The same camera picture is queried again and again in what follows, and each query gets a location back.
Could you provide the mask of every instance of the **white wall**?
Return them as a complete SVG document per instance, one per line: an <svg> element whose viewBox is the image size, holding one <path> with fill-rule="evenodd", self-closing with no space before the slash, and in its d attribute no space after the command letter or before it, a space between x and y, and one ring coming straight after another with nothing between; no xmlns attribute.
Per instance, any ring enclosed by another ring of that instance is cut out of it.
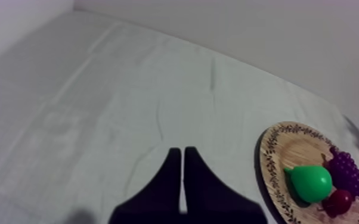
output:
<svg viewBox="0 0 359 224"><path fill-rule="evenodd" d="M72 8L73 0L0 0L0 54Z"/></svg>
<svg viewBox="0 0 359 224"><path fill-rule="evenodd" d="M77 0L214 49L359 115L357 0Z"/></svg>

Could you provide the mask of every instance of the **toy apple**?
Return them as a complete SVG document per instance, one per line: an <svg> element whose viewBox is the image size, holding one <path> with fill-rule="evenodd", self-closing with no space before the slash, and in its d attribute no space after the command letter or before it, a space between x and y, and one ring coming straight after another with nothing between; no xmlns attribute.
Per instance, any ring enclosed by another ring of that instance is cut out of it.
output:
<svg viewBox="0 0 359 224"><path fill-rule="evenodd" d="M352 195L349 191L336 190L328 199L323 200L322 205L325 211L331 215L346 213L352 205Z"/></svg>

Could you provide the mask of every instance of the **toy pear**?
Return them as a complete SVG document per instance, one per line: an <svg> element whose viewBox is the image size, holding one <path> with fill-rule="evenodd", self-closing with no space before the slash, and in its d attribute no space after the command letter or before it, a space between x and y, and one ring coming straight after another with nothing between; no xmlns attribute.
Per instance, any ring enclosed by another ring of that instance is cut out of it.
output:
<svg viewBox="0 0 359 224"><path fill-rule="evenodd" d="M322 166L296 166L285 168L300 198L309 203L316 203L329 196L333 183L331 175Z"/></svg>

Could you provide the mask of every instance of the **white tablecloth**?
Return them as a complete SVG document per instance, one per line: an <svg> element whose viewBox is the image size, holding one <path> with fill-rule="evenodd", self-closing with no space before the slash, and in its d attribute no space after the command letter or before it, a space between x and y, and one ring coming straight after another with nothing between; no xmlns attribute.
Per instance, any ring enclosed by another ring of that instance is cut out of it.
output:
<svg viewBox="0 0 359 224"><path fill-rule="evenodd" d="M67 14L0 58L0 224L107 223L170 147L188 145L276 223L253 154L282 121L318 129L359 165L359 121L325 100L186 41Z"/></svg>

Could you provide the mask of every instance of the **grape cluster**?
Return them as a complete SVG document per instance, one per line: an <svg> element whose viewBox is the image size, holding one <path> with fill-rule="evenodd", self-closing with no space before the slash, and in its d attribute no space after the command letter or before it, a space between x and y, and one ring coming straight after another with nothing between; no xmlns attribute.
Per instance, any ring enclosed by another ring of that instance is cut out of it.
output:
<svg viewBox="0 0 359 224"><path fill-rule="evenodd" d="M349 191L353 197L359 196L359 169L349 153L338 152L331 147L334 158L329 161L329 171L337 189Z"/></svg>

